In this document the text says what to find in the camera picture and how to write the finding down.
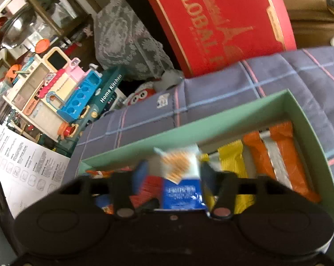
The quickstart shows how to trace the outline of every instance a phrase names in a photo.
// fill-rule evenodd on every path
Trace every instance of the snack package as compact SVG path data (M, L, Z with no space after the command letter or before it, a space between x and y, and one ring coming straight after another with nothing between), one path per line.
M243 141L250 147L258 174L270 176L312 202L321 200L306 181L290 121L272 126L268 131L246 134Z
M100 179L100 178L109 178L113 170L110 171L96 171L96 170L86 170L86 173L91 176L93 179Z
M134 208L138 208L153 198L161 199L162 192L161 177L146 176L139 188L138 195L130 196L130 201ZM109 194L98 195L94 197L95 204L102 208L106 214L113 214L113 204Z
M178 184L163 180L162 208L172 210L205 209L199 179L183 179Z
M237 174L239 178L248 178L245 163L243 161L243 144L241 140L234 141L227 145L224 145L217 149L217 153L207 155L203 154L202 161L207 161L209 165L216 171L230 171ZM215 205L216 199L211 193L204 189L204 196L206 204L209 209L212 209ZM253 195L237 195L235 201L235 214L242 213L246 208L254 204Z
M173 210L205 209L199 176L199 148L192 145L163 152L161 156L163 180L162 208Z

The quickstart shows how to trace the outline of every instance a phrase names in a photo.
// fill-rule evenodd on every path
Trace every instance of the blue toy shelf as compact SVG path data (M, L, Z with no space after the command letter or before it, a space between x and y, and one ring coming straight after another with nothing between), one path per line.
M99 84L101 78L94 70L91 70L77 89L67 100L65 105L58 110L58 114L68 123L78 119L80 113L91 99Z

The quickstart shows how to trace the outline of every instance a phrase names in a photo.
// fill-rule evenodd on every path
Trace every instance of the open cardboard box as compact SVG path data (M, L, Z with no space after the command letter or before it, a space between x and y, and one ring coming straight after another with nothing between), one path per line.
M83 160L79 174L86 170L111 170L134 165L143 158L154 157L154 147L162 150L184 147L196 143L205 153L231 142L243 134L258 130L279 121L291 120L298 152L311 177L310 184L322 197L321 205L334 218L334 179L323 149L301 107L290 91L241 105L213 116L189 123L179 128L136 141L126 146ZM251 168L251 157L244 147L246 168ZM334 260L334 238L327 251Z

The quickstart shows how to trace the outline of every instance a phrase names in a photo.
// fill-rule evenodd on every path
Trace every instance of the instruction sheet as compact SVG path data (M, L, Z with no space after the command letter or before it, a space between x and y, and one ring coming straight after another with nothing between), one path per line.
M0 125L0 181L12 215L57 189L69 160Z

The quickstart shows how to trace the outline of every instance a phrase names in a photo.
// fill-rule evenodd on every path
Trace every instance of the gray lace cloth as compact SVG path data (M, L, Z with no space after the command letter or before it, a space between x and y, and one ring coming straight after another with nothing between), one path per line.
M104 69L124 65L125 80L159 78L173 64L125 0L110 0L96 16L96 58Z

